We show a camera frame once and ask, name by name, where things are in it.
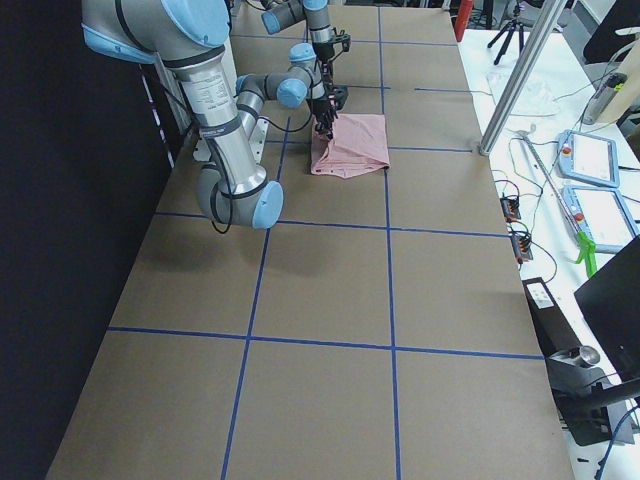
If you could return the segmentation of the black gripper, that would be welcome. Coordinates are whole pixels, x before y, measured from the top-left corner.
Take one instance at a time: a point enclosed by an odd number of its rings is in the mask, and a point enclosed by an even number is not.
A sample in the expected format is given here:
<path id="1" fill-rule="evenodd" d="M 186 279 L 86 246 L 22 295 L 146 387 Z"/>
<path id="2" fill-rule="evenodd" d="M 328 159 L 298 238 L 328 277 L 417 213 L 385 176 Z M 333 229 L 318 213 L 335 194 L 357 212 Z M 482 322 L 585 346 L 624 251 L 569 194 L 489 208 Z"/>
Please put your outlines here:
<path id="1" fill-rule="evenodd" d="M 314 133 L 322 140 L 331 140 L 333 121 L 338 118 L 338 111 L 342 110 L 349 95 L 346 85 L 337 85 L 322 97 L 310 101 L 310 110 L 314 118 Z"/>
<path id="2" fill-rule="evenodd" d="M 348 52 L 351 46 L 351 36 L 336 28 L 324 28 L 312 31 L 312 47 L 321 64 L 330 64 L 335 58 L 335 46 L 340 45 L 342 52 Z"/>

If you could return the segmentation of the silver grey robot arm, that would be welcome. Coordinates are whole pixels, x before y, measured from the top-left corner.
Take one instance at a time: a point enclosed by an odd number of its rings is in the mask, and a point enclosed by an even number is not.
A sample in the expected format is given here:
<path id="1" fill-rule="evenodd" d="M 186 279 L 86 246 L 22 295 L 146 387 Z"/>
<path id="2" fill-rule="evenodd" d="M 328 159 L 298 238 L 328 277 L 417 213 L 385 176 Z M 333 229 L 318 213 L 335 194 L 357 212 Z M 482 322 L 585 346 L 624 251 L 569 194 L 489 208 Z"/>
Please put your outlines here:
<path id="1" fill-rule="evenodd" d="M 279 219 L 282 186 L 267 177 L 254 157 L 250 137 L 265 102 L 289 109 L 308 106 L 320 135 L 333 136 L 333 122 L 348 92 L 333 82 L 335 45 L 350 48 L 350 36 L 331 24 L 325 1 L 265 3 L 263 24 L 276 34 L 305 22 L 307 43 L 293 46 L 283 73 L 249 74 L 229 83 L 224 43 L 230 34 L 227 1 L 85 1 L 82 28 L 93 51 L 129 62 L 156 58 L 181 84 L 211 160 L 198 178 L 197 199 L 213 224 L 269 229 Z"/>
<path id="2" fill-rule="evenodd" d="M 327 1 L 261 1 L 260 4 L 264 8 L 261 19 L 269 35 L 305 22 L 312 48 L 323 64 L 331 64 L 336 58 L 336 45 L 341 47 L 341 52 L 350 50 L 351 37 L 332 25 Z"/>

